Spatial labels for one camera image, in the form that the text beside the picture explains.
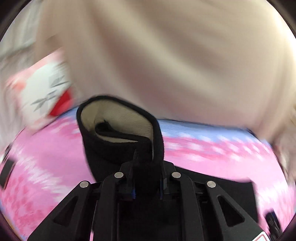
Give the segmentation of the black pants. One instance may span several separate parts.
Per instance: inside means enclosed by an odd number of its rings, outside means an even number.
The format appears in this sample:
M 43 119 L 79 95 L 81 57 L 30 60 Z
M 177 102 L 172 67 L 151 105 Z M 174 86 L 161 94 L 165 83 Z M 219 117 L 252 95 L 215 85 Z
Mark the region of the black pants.
M 111 188 L 106 204 L 95 209 L 95 223 L 107 220 L 124 225 L 174 226 L 182 217 L 177 169 L 164 161 L 159 123 L 147 111 L 110 96 L 93 97 L 77 109 L 88 166 L 96 182 L 120 168 L 120 186 Z

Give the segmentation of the pink rose bedsheet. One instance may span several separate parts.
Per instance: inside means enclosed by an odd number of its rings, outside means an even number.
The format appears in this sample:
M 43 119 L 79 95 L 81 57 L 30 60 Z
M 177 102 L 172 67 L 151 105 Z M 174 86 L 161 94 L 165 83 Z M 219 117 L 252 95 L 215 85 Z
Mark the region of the pink rose bedsheet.
M 288 185 L 266 141 L 239 129 L 159 121 L 165 160 L 174 165 L 223 179 L 252 181 L 260 226 L 273 210 L 286 228 L 295 214 L 295 187 Z M 15 162 L 1 211 L 22 240 L 26 240 L 53 208 L 81 181 L 94 182 L 85 160 L 76 109 L 39 132 L 23 130 L 9 152 Z

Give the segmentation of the white cartoon face pillow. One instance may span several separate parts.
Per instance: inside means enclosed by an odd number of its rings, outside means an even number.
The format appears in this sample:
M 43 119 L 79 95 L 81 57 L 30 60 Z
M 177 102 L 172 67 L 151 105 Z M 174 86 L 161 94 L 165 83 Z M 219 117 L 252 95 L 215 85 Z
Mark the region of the white cartoon face pillow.
M 57 49 L 6 83 L 24 125 L 37 132 L 74 106 L 63 49 Z

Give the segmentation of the large beige pillow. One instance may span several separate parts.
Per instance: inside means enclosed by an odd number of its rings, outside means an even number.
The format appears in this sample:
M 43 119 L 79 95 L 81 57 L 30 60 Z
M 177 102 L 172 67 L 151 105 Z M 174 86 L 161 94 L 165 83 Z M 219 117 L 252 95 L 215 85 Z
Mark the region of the large beige pillow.
M 64 50 L 78 98 L 273 140 L 295 104 L 295 37 L 267 1 L 44 1 L 35 56 Z

